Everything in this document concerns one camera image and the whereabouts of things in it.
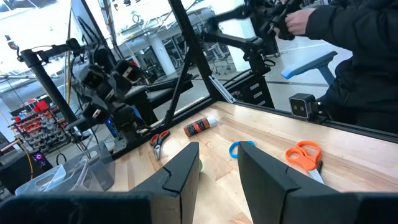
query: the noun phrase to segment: orange scissor handle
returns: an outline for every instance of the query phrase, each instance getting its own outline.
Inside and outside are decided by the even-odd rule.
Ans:
[[[317,153],[314,156],[310,156],[308,151],[302,146],[313,146],[317,149]],[[291,158],[293,153],[297,153],[298,158]],[[320,146],[313,141],[301,141],[297,143],[295,147],[291,147],[287,150],[285,155],[288,162],[297,164],[305,170],[314,170],[318,167],[318,161],[321,158],[321,149]]]

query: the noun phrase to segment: blue tape roll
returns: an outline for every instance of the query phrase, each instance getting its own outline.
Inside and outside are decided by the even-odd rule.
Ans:
[[[252,144],[254,146],[254,141],[247,141],[249,144]],[[229,154],[231,155],[232,158],[237,159],[238,155],[237,154],[233,154],[232,150],[234,150],[234,148],[239,144],[239,142],[234,142],[234,144],[231,145],[231,147],[229,147]]]

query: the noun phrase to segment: orange scissors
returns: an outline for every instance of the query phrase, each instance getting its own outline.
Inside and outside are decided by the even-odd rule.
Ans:
[[[305,148],[303,148],[303,146],[312,146],[317,150],[317,152],[315,153],[314,156],[310,156],[308,151]],[[293,154],[298,154],[298,158],[296,159],[292,158]],[[324,184],[322,177],[318,171],[318,169],[320,169],[320,166],[322,165],[321,161],[322,155],[321,155],[321,147],[317,143],[313,141],[300,141],[299,143],[296,144],[295,147],[291,147],[289,150],[287,150],[285,155],[287,161],[289,161],[292,164],[296,164],[303,167],[305,170],[308,171],[308,173],[314,180]]]

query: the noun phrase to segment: blue chair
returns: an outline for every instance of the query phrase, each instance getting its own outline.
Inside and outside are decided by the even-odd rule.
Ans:
[[[282,76],[285,79],[290,79],[293,76],[303,74],[312,69],[318,69],[322,74],[327,84],[331,85],[335,81],[335,77],[328,68],[329,62],[337,55],[337,52],[332,51],[327,54],[318,55],[316,57],[309,57],[301,62],[297,62],[282,71]]]

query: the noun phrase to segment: human hand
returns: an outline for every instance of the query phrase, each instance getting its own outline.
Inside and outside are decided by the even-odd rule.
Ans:
[[[285,22],[289,32],[294,35],[304,35],[308,19],[315,9],[302,9],[287,15]]]

